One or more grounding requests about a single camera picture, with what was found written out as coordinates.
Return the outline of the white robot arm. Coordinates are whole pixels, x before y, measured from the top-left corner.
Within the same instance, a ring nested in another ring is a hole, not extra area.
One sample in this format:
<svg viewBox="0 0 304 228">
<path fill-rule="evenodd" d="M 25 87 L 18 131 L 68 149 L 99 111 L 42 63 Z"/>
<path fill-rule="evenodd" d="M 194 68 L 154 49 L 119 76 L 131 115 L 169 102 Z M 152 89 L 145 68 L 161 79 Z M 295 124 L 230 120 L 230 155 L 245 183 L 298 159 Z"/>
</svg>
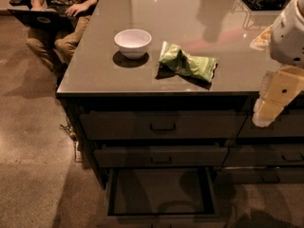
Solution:
<svg viewBox="0 0 304 228">
<path fill-rule="evenodd" d="M 254 106 L 253 123 L 267 127 L 304 89 L 304 0 L 291 0 L 250 47 L 268 48 L 271 58 L 281 63 L 263 77 Z"/>
</svg>

